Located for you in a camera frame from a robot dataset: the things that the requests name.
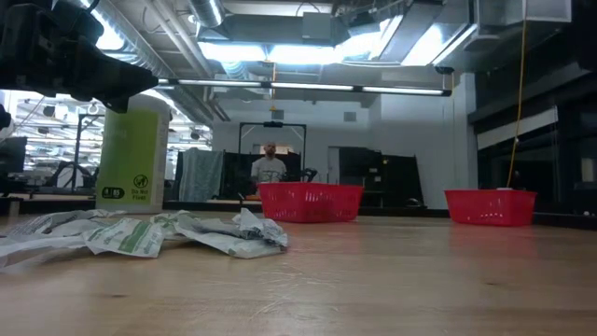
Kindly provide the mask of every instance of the red plastic basket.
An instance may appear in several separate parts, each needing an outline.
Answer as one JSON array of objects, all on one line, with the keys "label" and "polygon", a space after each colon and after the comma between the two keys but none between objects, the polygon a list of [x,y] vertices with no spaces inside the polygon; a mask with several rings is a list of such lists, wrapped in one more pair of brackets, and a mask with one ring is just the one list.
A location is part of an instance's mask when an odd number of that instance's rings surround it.
[{"label": "red plastic basket", "polygon": [[321,223],[356,218],[363,188],[323,183],[281,182],[258,185],[266,218]]},{"label": "red plastic basket", "polygon": [[446,190],[451,220],[465,224],[531,225],[536,192],[522,190]]}]

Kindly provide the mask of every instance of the wooden table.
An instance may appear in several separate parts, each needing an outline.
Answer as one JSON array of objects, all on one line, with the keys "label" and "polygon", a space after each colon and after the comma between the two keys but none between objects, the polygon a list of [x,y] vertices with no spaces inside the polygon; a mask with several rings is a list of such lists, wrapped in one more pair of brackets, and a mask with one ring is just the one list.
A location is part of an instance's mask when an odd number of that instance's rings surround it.
[{"label": "wooden table", "polygon": [[284,227],[292,248],[276,257],[184,244],[0,275],[0,334],[597,335],[594,232],[390,217]]}]

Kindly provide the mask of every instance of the person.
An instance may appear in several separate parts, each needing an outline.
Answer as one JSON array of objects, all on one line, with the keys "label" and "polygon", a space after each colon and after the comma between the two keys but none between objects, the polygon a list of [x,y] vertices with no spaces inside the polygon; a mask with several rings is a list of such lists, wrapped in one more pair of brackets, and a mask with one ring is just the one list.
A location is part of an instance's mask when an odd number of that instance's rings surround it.
[{"label": "person", "polygon": [[256,183],[280,182],[286,173],[286,166],[276,159],[276,144],[268,142],[264,149],[265,157],[253,162],[251,179]]}]

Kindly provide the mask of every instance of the gray t-shirt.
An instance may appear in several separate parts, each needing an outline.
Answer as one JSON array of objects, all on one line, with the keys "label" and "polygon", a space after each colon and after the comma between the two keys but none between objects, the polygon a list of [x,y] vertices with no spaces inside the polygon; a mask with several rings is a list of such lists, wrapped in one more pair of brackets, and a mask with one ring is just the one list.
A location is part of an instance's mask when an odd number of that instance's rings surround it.
[{"label": "gray t-shirt", "polygon": [[257,177],[259,183],[280,182],[284,173],[286,173],[286,166],[276,158],[263,157],[253,162],[251,167],[251,176]]}]

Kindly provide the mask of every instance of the green container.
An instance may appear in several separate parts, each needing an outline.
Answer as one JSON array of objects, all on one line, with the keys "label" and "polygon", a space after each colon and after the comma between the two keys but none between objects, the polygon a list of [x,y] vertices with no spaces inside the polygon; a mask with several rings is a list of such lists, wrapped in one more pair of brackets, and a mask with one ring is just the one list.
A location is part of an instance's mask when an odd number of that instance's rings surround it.
[{"label": "green container", "polygon": [[107,110],[95,206],[133,214],[162,208],[170,107],[136,95],[127,113]]}]

